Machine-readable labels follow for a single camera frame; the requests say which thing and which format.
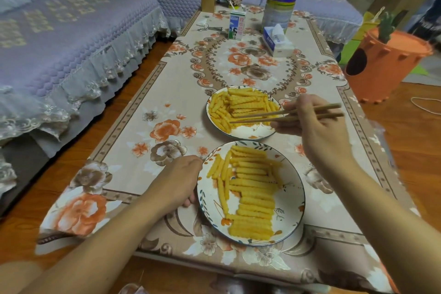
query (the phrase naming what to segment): milk carton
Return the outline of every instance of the milk carton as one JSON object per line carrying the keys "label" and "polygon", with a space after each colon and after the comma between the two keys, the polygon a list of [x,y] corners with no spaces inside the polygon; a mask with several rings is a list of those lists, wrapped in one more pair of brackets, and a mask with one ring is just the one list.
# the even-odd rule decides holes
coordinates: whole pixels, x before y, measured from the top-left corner
{"label": "milk carton", "polygon": [[233,40],[242,40],[243,28],[245,27],[245,10],[234,9],[230,13],[230,27],[228,38]]}

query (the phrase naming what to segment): coffee table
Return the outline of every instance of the coffee table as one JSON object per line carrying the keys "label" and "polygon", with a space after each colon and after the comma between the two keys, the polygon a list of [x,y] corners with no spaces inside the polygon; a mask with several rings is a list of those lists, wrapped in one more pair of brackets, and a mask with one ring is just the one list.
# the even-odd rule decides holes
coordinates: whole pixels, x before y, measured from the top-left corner
{"label": "coffee table", "polygon": [[[229,142],[205,115],[208,96],[227,85],[256,86],[281,104],[301,93],[341,102],[357,161],[391,197],[418,213],[312,17],[293,13],[287,36],[297,47],[294,55],[272,58],[259,33],[262,15],[261,7],[247,7],[242,41],[226,39],[224,31],[197,30],[203,22],[227,30],[228,8],[193,16],[49,210],[41,224],[37,254],[92,235],[142,194],[173,158],[205,158]],[[392,292],[377,254],[305,157],[301,138],[274,134],[264,143],[293,163],[305,187],[303,223],[289,238],[261,248],[238,245],[218,235],[192,206],[164,217],[136,254],[271,283]],[[94,203],[96,212],[75,226],[61,227],[65,217],[78,214],[70,211],[74,203],[77,209]]]}

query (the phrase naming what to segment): hand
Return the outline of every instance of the hand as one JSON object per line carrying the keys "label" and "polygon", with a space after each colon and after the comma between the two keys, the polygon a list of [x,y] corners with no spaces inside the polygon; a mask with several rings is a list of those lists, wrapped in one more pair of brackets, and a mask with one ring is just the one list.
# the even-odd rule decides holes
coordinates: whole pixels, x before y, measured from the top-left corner
{"label": "hand", "polygon": [[197,156],[184,156],[168,163],[152,181],[144,193],[161,210],[160,216],[168,214],[180,205],[190,206],[196,202],[195,186],[203,161]]}
{"label": "hand", "polygon": [[[352,161],[355,163],[345,118],[318,120],[316,117],[313,106],[328,103],[319,96],[302,94],[295,102],[284,106],[286,110],[297,108],[299,122],[271,123],[278,133],[302,137],[306,157],[320,173],[344,168]],[[338,113],[341,110],[332,109],[329,112]]]}

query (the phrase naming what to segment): white ceramic plate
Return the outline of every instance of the white ceramic plate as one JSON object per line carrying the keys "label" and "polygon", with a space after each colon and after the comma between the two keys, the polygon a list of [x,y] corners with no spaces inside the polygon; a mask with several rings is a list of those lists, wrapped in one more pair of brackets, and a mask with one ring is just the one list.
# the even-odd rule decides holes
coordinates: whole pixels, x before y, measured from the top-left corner
{"label": "white ceramic plate", "polygon": [[[283,166],[279,169],[279,173],[284,185],[282,189],[274,194],[276,208],[272,218],[272,224],[275,235],[268,241],[240,238],[231,236],[228,233],[228,227],[231,221],[223,218],[217,182],[211,178],[207,178],[207,173],[214,161],[214,154],[220,154],[222,158],[225,158],[232,145],[264,150],[269,159],[283,163]],[[250,246],[266,246],[283,241],[298,227],[305,211],[305,191],[300,176],[294,166],[276,149],[256,141],[230,142],[212,151],[204,161],[202,170],[199,173],[197,189],[202,212],[213,227],[233,241]],[[236,213],[239,207],[239,197],[239,194],[233,194],[233,192],[230,191],[230,199],[227,201],[230,214]]]}
{"label": "white ceramic plate", "polygon": [[[218,90],[215,93],[225,92],[229,88],[253,88],[253,87],[245,86],[245,85],[227,86],[225,88],[221,88],[220,90]],[[272,96],[268,95],[267,93],[265,93],[265,94],[268,96],[268,100],[271,100],[273,103],[275,103],[277,105],[277,107],[280,107],[280,105],[277,102],[277,100],[275,100]],[[207,112],[208,118],[210,119],[211,123],[218,130],[220,130],[219,127],[214,124],[213,120],[211,119],[210,114],[208,113],[208,106],[210,105],[211,98],[212,98],[212,96],[207,101],[206,112]],[[276,132],[274,130],[274,128],[271,128],[268,125],[264,125],[263,123],[255,124],[252,127],[241,125],[241,126],[237,127],[236,129],[231,130],[230,134],[224,132],[223,130],[220,130],[220,131],[223,132],[225,135],[228,135],[228,136],[234,137],[234,138],[238,138],[240,140],[261,140],[262,138],[271,136],[271,135],[273,135]]]}

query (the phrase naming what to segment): sofa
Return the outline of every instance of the sofa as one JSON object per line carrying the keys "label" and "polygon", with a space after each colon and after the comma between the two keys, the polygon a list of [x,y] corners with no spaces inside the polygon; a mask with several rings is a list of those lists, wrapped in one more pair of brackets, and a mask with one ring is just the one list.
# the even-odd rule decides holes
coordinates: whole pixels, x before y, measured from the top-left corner
{"label": "sofa", "polygon": [[[199,6],[200,0],[0,0],[0,214],[102,113],[157,36],[178,36]],[[345,0],[298,0],[296,9],[317,17],[330,45],[349,41],[362,23]]]}

